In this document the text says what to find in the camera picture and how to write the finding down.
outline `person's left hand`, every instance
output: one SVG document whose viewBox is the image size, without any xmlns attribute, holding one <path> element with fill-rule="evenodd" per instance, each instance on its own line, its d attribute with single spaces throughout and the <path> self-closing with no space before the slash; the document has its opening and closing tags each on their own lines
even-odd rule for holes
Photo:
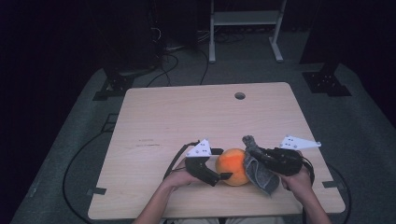
<svg viewBox="0 0 396 224">
<path fill-rule="evenodd" d="M 192 182 L 200 182 L 201 180 L 190 175 L 186 170 L 186 159 L 183 159 L 178 166 L 172 171 L 172 173 L 165 178 L 163 184 L 172 186 L 178 189 L 181 186 L 189 185 Z"/>
</svg>

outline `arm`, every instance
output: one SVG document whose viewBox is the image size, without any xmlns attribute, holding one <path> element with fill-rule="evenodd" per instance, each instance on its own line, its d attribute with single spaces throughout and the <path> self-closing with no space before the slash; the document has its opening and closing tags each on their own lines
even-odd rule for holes
<svg viewBox="0 0 396 224">
<path fill-rule="evenodd" d="M 331 223 L 329 217 L 321 206 L 317 195 L 312 190 L 309 172 L 304 166 L 297 175 L 279 176 L 282 179 L 283 187 L 285 189 L 290 189 L 291 192 L 293 192 L 294 197 L 303 205 L 308 223 Z"/>
<path fill-rule="evenodd" d="M 176 169 L 165 178 L 160 186 L 155 190 L 148 204 L 134 220 L 134 224 L 158 224 L 163 216 L 168 200 L 173 191 L 181 186 L 189 185 L 192 182 L 198 182 L 199 179 L 190 175 L 185 169 L 184 160 Z"/>
</svg>

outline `wooden table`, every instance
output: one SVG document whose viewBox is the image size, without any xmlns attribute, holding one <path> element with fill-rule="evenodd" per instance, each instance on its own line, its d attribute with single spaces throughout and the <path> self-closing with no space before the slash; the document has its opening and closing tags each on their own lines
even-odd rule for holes
<svg viewBox="0 0 396 224">
<path fill-rule="evenodd" d="M 245 94 L 245 99 L 235 94 Z M 278 147 L 286 134 L 315 141 L 287 83 L 163 87 L 128 90 L 89 210 L 92 219 L 135 218 L 163 180 L 181 147 L 207 138 L 212 147 L 245 149 L 244 135 L 260 147 Z M 314 191 L 327 213 L 345 204 L 318 148 L 304 155 L 315 167 Z M 213 156 L 206 165 L 215 170 Z M 258 217 L 300 214 L 301 205 L 281 185 L 271 197 L 251 183 L 178 189 L 164 217 Z"/>
</svg>

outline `person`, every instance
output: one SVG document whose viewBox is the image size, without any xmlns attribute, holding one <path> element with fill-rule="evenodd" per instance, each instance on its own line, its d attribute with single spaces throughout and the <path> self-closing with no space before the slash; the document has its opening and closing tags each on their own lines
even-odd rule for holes
<svg viewBox="0 0 396 224">
<path fill-rule="evenodd" d="M 331 223 L 329 217 L 321 206 L 315 192 L 312 190 L 311 180 L 308 170 L 303 166 L 300 173 L 297 175 L 284 176 L 280 175 L 283 188 L 289 189 L 294 197 L 299 201 L 305 212 L 308 223 L 312 224 L 329 224 Z M 172 192 L 182 186 L 187 186 L 193 182 L 200 182 L 198 178 L 190 175 L 185 169 L 185 159 L 181 161 L 174 171 L 165 178 L 165 180 L 156 189 L 147 205 L 134 220 L 134 224 L 159 224 L 165 211 L 166 205 Z M 182 219 L 175 221 L 175 223 L 219 223 L 217 219 Z M 273 217 L 272 223 L 283 223 L 283 219 L 279 221 L 278 218 Z M 265 223 L 262 217 L 247 217 L 247 218 L 230 218 L 227 219 L 227 224 L 232 223 Z"/>
</svg>

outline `orange ball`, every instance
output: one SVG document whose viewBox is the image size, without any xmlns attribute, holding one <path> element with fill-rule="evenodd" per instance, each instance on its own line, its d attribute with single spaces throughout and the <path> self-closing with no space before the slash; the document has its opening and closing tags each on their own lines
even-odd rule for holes
<svg viewBox="0 0 396 224">
<path fill-rule="evenodd" d="M 227 180 L 223 180 L 230 186 L 241 186 L 249 180 L 244 167 L 245 150 L 230 148 L 225 150 L 216 159 L 216 171 L 220 173 L 233 173 Z"/>
</svg>

